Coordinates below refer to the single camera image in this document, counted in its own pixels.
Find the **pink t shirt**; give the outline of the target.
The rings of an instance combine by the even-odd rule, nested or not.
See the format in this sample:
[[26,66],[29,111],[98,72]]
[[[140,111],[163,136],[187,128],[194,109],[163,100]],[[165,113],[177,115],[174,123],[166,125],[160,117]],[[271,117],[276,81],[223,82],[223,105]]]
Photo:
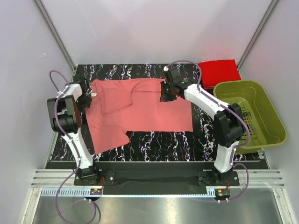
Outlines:
[[96,154],[126,145],[128,131],[192,132],[191,102],[160,102],[163,79],[94,80],[86,118]]

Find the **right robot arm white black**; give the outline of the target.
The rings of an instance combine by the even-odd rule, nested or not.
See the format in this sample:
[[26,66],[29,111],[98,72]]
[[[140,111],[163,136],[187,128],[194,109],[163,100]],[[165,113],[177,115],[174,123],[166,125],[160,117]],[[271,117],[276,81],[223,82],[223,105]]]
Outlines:
[[237,103],[225,103],[202,87],[194,78],[182,78],[177,68],[164,67],[165,80],[161,82],[162,102],[173,101],[178,97],[190,101],[213,119],[213,135],[217,154],[212,171],[199,177],[205,184],[223,185],[233,171],[233,157],[241,146],[240,140],[249,129],[244,121],[242,110]]

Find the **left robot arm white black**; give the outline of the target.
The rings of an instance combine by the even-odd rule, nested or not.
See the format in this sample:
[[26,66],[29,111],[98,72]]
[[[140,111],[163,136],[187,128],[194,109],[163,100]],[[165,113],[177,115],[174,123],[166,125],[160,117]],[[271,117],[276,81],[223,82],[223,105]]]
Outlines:
[[56,98],[47,100],[50,125],[65,140],[76,161],[75,184],[95,185],[101,179],[101,173],[84,142],[81,127],[81,114],[91,104],[87,95],[86,80],[72,82]]

